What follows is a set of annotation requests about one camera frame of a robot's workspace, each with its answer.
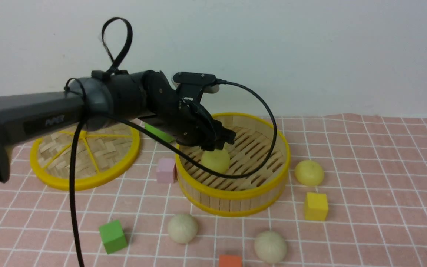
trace wooden cube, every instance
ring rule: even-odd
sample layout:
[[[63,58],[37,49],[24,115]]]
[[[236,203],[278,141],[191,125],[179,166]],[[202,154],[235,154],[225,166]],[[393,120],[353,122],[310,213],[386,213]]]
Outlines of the wooden cube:
[[[218,267],[242,267],[242,257],[235,255],[220,255]]]
[[[114,220],[100,226],[99,231],[107,254],[117,252],[128,246],[122,224],[119,220]]]
[[[156,180],[161,184],[172,184],[176,180],[176,161],[172,158],[162,158],[156,168]]]
[[[304,200],[304,218],[306,220],[325,221],[329,212],[327,195],[308,192]]]

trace yellow bun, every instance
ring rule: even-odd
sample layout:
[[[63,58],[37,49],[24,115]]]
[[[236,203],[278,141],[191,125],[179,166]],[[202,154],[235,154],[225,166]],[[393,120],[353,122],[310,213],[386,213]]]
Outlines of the yellow bun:
[[[301,161],[296,165],[294,174],[298,182],[305,186],[318,186],[324,180],[324,170],[312,160]]]
[[[200,163],[212,171],[224,174],[230,166],[230,154],[225,149],[204,151]]]

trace black cable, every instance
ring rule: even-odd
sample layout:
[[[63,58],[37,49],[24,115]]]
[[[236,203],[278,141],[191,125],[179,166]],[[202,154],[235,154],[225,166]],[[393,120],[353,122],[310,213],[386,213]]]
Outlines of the black cable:
[[[69,193],[68,194],[69,194],[69,201],[70,201],[70,217],[72,220],[73,242],[75,243],[75,250],[77,253],[78,265],[80,267],[85,267],[85,263],[83,262],[82,247],[80,245],[80,235],[78,234],[77,210],[76,210],[76,203],[75,203],[75,167],[76,167],[78,138],[80,136],[80,132],[82,131],[82,128],[85,126],[85,124],[88,121],[88,118],[90,115],[90,108],[87,102],[87,93],[85,92],[85,87],[83,86],[82,82],[79,79],[77,78],[68,79],[68,81],[66,82],[66,86],[64,87],[64,90],[66,92],[76,93],[77,95],[80,95],[78,92],[73,92],[70,90],[69,83],[72,80],[76,81],[80,86],[80,89],[82,90],[83,107],[85,108],[85,110],[82,114],[82,119],[78,123],[77,128],[73,133],[72,150],[70,152],[70,166],[69,166],[69,180],[68,180]]]
[[[75,166],[77,158],[77,144],[80,132],[82,131],[83,126],[88,120],[88,116],[82,117],[82,120],[77,125],[77,129],[73,133],[72,141],[72,150],[70,152],[70,169],[69,169],[69,199],[70,199],[70,217],[72,219],[72,229],[73,229],[73,241],[75,243],[75,250],[77,253],[78,265],[80,267],[85,267],[83,262],[82,247],[80,245],[80,235],[78,234],[78,222],[77,222],[77,210],[75,205]]]

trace woven bamboo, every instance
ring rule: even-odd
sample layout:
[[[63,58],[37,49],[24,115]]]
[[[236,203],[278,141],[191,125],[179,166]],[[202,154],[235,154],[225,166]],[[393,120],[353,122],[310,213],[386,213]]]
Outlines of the woven bamboo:
[[[68,189],[74,131],[75,127],[70,127],[34,142],[32,168],[49,186]],[[95,132],[82,131],[76,152],[76,179],[80,180],[77,182],[85,184],[82,187],[88,189],[116,178],[136,159],[139,141],[139,133],[122,124]]]
[[[271,146],[271,124],[241,113],[214,117],[237,133],[234,145],[226,145],[231,158],[226,174],[245,174],[263,162]],[[203,152],[199,147],[179,148],[200,162]],[[289,161],[289,145],[280,132],[266,165],[247,178],[220,178],[176,156],[178,180],[185,196],[204,211],[231,217],[258,213],[273,204],[285,188]]]

